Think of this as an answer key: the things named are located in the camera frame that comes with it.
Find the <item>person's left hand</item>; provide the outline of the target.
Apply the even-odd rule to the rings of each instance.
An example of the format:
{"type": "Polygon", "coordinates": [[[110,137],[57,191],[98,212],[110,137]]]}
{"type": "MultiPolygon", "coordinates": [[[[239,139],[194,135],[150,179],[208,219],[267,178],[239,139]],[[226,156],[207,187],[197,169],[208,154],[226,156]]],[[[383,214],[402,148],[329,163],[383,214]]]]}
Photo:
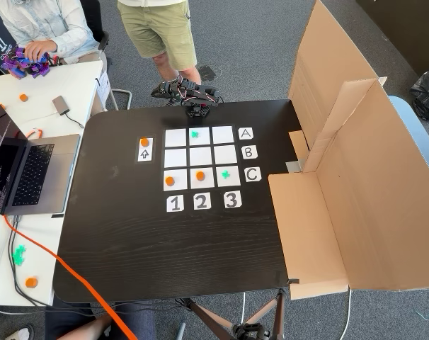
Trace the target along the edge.
{"type": "Polygon", "coordinates": [[[57,44],[53,40],[34,40],[24,47],[24,55],[37,62],[46,52],[55,52],[57,44]]]}

